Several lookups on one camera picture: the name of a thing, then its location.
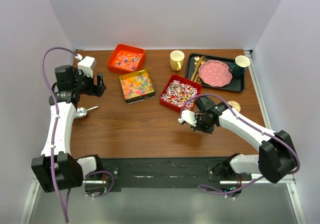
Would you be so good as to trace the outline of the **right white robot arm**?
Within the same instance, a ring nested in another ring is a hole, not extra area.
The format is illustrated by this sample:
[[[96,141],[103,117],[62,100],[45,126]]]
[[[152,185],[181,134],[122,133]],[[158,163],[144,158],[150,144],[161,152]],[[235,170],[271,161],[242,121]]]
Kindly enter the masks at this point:
[[[241,115],[226,101],[216,104],[211,98],[199,95],[195,100],[197,112],[184,110],[181,114],[193,130],[213,133],[215,127],[227,129],[256,151],[254,155],[236,153],[213,168],[216,175],[235,180],[240,174],[260,174],[271,183],[278,183],[288,174],[300,169],[300,161],[291,136],[275,132]]]

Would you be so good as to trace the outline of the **silver metal scoop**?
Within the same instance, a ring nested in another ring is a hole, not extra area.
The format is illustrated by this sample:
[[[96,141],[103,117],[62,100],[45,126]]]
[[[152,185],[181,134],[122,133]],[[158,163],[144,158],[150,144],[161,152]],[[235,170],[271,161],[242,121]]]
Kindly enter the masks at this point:
[[[76,109],[76,113],[74,115],[74,118],[75,119],[85,118],[90,111],[98,109],[98,108],[99,108],[99,106],[94,106],[94,107],[91,107],[91,108],[88,108],[88,109],[87,108],[83,108],[83,107],[77,108]]]

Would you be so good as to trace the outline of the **orange tray of candies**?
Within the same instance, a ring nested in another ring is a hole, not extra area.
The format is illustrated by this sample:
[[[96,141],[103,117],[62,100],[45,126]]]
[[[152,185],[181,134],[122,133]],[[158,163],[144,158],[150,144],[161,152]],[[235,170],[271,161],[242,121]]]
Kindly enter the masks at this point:
[[[118,44],[107,61],[107,68],[118,74],[132,73],[142,68],[145,57],[142,48]]]

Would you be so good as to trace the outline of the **red tray of lollipops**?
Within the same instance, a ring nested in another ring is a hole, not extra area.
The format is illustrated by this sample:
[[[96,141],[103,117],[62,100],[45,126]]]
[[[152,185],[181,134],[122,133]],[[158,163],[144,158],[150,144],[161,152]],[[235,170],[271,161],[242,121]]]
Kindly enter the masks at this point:
[[[160,94],[159,103],[179,113],[186,101],[199,95],[201,91],[201,84],[178,75],[172,75]]]

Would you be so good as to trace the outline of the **gold tin of gummies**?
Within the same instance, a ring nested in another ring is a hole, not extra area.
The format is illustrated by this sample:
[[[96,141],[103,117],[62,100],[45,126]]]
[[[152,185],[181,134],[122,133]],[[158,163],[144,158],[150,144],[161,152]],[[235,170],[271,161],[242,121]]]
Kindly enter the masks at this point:
[[[147,100],[156,95],[148,70],[120,75],[119,82],[127,104]]]

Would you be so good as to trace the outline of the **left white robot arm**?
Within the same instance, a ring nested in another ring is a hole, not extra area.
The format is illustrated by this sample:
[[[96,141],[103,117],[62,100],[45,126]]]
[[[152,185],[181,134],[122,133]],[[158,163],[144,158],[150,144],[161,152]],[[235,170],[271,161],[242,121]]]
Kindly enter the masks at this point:
[[[102,74],[94,75],[94,65],[77,67],[64,65],[55,69],[56,82],[49,98],[50,126],[40,157],[32,159],[31,168],[45,192],[53,192],[52,174],[60,190],[80,187],[88,176],[98,180],[103,176],[102,162],[98,155],[79,159],[72,157],[70,137],[73,120],[78,114],[82,94],[100,97],[106,86]]]

